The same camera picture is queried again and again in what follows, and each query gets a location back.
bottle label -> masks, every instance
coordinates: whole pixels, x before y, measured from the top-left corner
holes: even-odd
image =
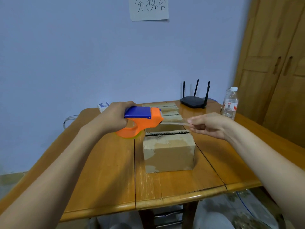
[[[237,105],[238,105],[238,103],[232,103],[232,102],[226,100],[224,102],[224,109],[228,110],[228,111],[236,112]]]

plastic bottle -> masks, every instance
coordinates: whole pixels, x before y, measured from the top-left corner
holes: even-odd
[[[230,90],[227,89],[221,111],[221,114],[223,116],[229,117],[233,120],[235,119],[235,114],[238,105],[237,90],[237,87],[231,87]]]

wooden wardrobe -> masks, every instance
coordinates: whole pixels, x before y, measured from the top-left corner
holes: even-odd
[[[237,112],[305,147],[305,0],[252,0]]]

forearm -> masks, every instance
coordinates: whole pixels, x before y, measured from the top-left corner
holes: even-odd
[[[305,172],[235,122],[227,126],[225,138],[295,226],[305,225]]]
[[[0,228],[55,228],[100,137],[88,126],[81,128],[62,154],[0,215]]]

orange tape dispenser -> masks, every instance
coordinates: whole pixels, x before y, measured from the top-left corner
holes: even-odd
[[[161,110],[156,107],[140,107],[133,106],[127,109],[124,118],[133,120],[135,126],[132,128],[125,127],[116,132],[116,134],[123,138],[133,138],[139,132],[146,128],[153,128],[158,126],[163,120]]]

